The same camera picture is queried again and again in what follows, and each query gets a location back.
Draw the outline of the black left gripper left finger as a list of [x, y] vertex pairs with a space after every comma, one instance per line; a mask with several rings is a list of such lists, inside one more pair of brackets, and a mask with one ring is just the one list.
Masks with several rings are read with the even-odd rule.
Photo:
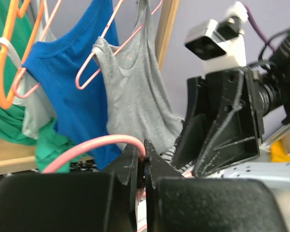
[[134, 232], [138, 152], [100, 172], [17, 174], [0, 181], [0, 232]]

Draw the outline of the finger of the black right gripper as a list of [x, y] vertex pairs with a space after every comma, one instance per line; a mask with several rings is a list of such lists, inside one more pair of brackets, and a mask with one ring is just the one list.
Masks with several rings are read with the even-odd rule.
[[210, 127], [211, 120], [206, 114], [193, 116], [186, 122], [186, 126], [180, 135], [178, 143], [193, 142], [202, 148]]

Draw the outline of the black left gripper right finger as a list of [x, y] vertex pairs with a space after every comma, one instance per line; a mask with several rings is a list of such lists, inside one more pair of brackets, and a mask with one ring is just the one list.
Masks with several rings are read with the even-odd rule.
[[183, 178], [174, 170], [157, 176], [162, 160], [144, 141], [147, 230], [150, 232], [285, 232], [278, 204], [253, 179]]

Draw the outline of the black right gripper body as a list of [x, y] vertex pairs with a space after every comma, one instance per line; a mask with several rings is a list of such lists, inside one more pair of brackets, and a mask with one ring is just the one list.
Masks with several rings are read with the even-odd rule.
[[235, 68], [187, 80], [183, 130], [198, 114], [206, 114], [211, 120], [194, 177], [206, 177], [259, 156], [264, 110], [257, 102], [258, 84], [252, 75], [249, 68]]

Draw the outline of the black white striped tank top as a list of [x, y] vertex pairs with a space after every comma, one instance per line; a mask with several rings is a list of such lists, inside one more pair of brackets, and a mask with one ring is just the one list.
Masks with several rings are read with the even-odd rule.
[[202, 151], [200, 145], [193, 142], [177, 143], [160, 156], [184, 177], [198, 175], [197, 159]]

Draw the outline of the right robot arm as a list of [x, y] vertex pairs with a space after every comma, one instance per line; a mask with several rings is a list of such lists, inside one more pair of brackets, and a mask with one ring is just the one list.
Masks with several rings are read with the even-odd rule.
[[187, 80], [188, 107], [171, 164], [194, 166], [193, 175], [257, 158], [263, 117], [283, 106], [290, 124], [290, 28], [269, 60], [219, 68]]

